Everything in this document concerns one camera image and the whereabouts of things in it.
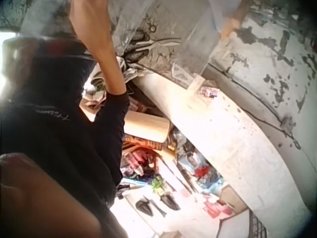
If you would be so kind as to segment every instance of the cloth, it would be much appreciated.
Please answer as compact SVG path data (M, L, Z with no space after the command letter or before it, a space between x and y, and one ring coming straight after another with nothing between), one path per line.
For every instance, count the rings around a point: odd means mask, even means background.
M1 155L23 153L100 221L105 237L126 237L109 207L122 179L127 93L107 93L94 122L79 108L93 60L32 59L26 84L1 102Z

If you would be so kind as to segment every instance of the hand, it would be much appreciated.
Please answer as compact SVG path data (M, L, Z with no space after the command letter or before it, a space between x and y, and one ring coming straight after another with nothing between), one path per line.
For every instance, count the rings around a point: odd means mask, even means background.
M108 0L71 0L69 18L77 37L95 58L113 47Z

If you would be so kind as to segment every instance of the man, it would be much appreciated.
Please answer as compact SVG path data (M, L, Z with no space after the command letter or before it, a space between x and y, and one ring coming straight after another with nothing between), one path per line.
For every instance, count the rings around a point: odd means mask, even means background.
M34 54L23 86L1 102L1 237L127 237L109 211L129 100L107 0L72 0L70 20L100 64L107 99L89 122L78 99L95 62Z

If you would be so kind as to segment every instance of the scissors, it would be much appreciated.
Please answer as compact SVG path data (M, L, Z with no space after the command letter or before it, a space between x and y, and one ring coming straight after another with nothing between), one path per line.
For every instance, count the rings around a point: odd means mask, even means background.
M140 41L131 41L131 43L135 46L141 46L135 48L124 55L124 58L127 63L137 63L145 56L147 56L151 49L156 47L168 47L168 46L177 46L181 43L179 38L167 38L162 40L147 40L144 41L143 39Z

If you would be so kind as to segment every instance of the sleeve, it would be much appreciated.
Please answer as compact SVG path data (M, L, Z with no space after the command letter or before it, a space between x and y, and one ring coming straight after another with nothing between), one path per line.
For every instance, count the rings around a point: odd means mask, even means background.
M122 179L120 162L124 136L124 118L130 105L127 93L107 93L104 106L93 123L96 151L111 171L115 185Z

